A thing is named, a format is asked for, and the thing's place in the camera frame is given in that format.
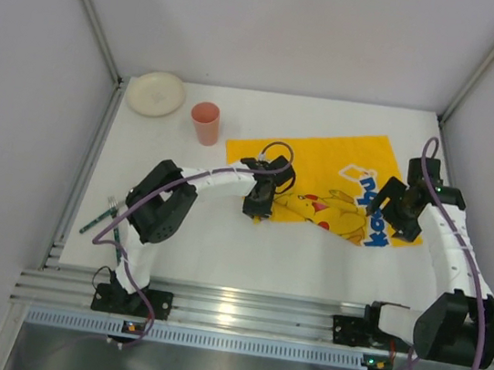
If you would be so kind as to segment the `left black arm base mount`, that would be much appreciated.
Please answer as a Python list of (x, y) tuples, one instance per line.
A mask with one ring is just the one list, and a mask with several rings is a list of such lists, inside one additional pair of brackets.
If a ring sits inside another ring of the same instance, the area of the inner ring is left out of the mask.
[(172, 307), (173, 293), (148, 288), (144, 288), (143, 292), (154, 310), (153, 314), (137, 293), (127, 293), (119, 284), (112, 283), (98, 284), (90, 307), (92, 311), (167, 320)]

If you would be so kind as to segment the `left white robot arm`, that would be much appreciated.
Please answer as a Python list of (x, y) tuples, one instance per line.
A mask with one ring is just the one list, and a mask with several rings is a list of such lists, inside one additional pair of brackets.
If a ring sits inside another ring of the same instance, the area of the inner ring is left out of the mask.
[(242, 197), (242, 213), (265, 220), (273, 215), (280, 188), (291, 188), (295, 179), (285, 156), (244, 158), (210, 170), (180, 168), (171, 159), (163, 160), (125, 199), (129, 232), (114, 271), (115, 284), (131, 295), (149, 286), (156, 245), (174, 235), (196, 201)]

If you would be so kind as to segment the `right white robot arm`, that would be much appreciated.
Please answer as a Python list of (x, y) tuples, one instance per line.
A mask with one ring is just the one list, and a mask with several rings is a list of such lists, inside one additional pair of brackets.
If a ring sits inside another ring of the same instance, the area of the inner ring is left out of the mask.
[(390, 178), (366, 210), (382, 216), (397, 241), (427, 245), (437, 299), (416, 310), (375, 302), (366, 317), (422, 360), (487, 369), (494, 359), (494, 295), (475, 265), (463, 195), (443, 183), (440, 170), (436, 158), (411, 159), (407, 180)]

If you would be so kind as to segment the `yellow pikachu cloth placemat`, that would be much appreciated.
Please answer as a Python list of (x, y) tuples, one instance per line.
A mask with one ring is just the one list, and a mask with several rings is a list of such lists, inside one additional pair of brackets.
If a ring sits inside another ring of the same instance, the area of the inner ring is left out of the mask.
[(294, 185), (282, 186), (273, 203), (273, 222), (312, 222), (357, 246), (401, 248), (422, 244), (393, 237), (379, 211), (368, 203), (392, 177), (401, 178), (385, 136), (285, 139), (294, 154)]

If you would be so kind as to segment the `white round plate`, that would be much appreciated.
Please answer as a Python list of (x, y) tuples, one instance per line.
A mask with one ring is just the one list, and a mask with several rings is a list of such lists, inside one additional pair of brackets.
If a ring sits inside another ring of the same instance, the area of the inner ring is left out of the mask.
[(132, 111), (144, 117), (166, 116), (183, 105), (184, 83), (167, 72), (151, 72), (132, 78), (125, 95)]

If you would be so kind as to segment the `green-handled metal spoon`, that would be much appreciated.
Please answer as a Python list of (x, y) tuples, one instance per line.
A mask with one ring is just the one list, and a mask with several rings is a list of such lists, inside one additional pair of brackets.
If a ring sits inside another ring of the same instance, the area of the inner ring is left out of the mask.
[(121, 236), (119, 234), (120, 230), (119, 228), (115, 227), (114, 230), (113, 230), (113, 240), (114, 242), (116, 243), (115, 244), (115, 254), (116, 254), (116, 261), (117, 261), (117, 264), (120, 264), (121, 263)]

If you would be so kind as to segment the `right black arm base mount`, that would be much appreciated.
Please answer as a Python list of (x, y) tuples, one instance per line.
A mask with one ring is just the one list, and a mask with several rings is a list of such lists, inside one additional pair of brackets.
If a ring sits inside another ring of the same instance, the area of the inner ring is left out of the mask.
[(387, 340), (364, 318), (333, 316), (333, 343), (350, 347), (388, 349)]

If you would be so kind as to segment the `pink plastic cup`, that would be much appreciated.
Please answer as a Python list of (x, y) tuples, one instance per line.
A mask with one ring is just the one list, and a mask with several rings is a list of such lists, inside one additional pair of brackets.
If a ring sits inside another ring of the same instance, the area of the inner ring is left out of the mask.
[(211, 102), (201, 102), (192, 107), (191, 120), (201, 145), (209, 147), (216, 144), (220, 134), (220, 114), (219, 107)]

